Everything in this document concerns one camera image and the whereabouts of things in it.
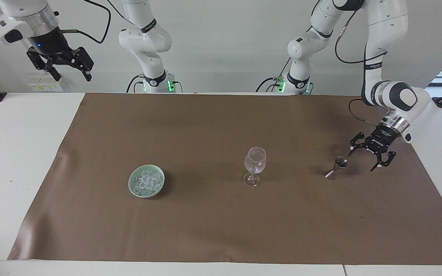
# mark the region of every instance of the jigger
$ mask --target jigger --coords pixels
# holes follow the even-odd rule
[[[342,156],[337,157],[335,159],[335,163],[333,164],[333,169],[325,173],[325,178],[327,178],[328,180],[334,180],[336,172],[340,171],[343,168],[346,168],[347,165],[347,159]]]

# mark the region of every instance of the white table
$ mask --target white table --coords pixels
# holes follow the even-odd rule
[[[0,103],[0,275],[442,274],[442,266],[5,261],[83,96],[82,93],[17,93],[8,94]],[[442,195],[442,110],[431,103],[421,119],[414,124],[412,135],[413,146]]]

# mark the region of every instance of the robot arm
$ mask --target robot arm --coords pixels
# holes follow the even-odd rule
[[[405,0],[319,0],[312,13],[312,26],[300,38],[288,45],[293,58],[290,71],[284,76],[283,92],[300,94],[305,90],[312,71],[311,57],[328,45],[333,28],[344,11],[364,9],[368,14],[369,37],[365,51],[364,82],[361,91],[367,105],[387,107],[390,112],[382,119],[375,131],[366,137],[359,133],[351,140],[351,155],[358,148],[365,148],[377,156],[372,168],[388,166],[395,152],[388,147],[398,137],[407,143],[412,140],[409,126],[428,105],[429,94],[405,82],[382,80],[383,57],[407,33],[407,5]],[[384,161],[382,154],[388,153]]]
[[[172,37],[153,17],[149,0],[122,0],[128,20],[136,28],[123,29],[119,42],[137,58],[144,72],[146,92],[174,92],[174,76],[163,67],[157,53],[172,47]]]
[[[91,80],[93,61],[83,47],[69,47],[58,26],[58,12],[54,12],[46,0],[0,0],[0,7],[2,44],[28,39],[32,47],[26,54],[37,70],[45,70],[59,80],[60,74],[54,65],[69,65],[80,70],[87,81]]]

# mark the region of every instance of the wine glass base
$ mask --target wine glass base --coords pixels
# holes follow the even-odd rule
[[[260,183],[260,177],[256,174],[246,173],[243,177],[243,183],[249,187],[257,187]]]

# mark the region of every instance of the wine glass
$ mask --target wine glass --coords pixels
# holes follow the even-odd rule
[[[248,173],[243,177],[243,183],[249,187],[256,187],[260,182],[260,177],[257,175],[265,169],[267,154],[261,147],[253,147],[245,157],[245,168]]]

